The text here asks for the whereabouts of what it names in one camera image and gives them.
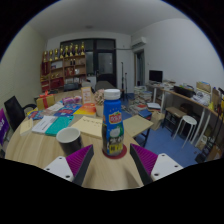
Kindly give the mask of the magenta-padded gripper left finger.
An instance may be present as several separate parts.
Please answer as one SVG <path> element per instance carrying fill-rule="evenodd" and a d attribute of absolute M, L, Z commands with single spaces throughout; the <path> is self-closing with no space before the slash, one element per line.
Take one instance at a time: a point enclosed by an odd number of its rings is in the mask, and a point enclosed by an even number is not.
<path fill-rule="evenodd" d="M 88 145 L 67 157 L 57 157 L 44 170 L 81 186 L 93 155 L 93 146 Z"/>

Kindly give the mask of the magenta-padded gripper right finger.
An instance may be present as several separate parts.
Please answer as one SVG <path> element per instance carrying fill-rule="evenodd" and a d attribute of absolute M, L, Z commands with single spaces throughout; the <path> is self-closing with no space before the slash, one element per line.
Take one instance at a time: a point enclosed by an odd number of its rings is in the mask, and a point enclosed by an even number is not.
<path fill-rule="evenodd" d="M 130 154 L 144 185 L 182 169 L 182 166 L 167 154 L 162 153 L 157 155 L 135 144 L 130 145 Z"/>

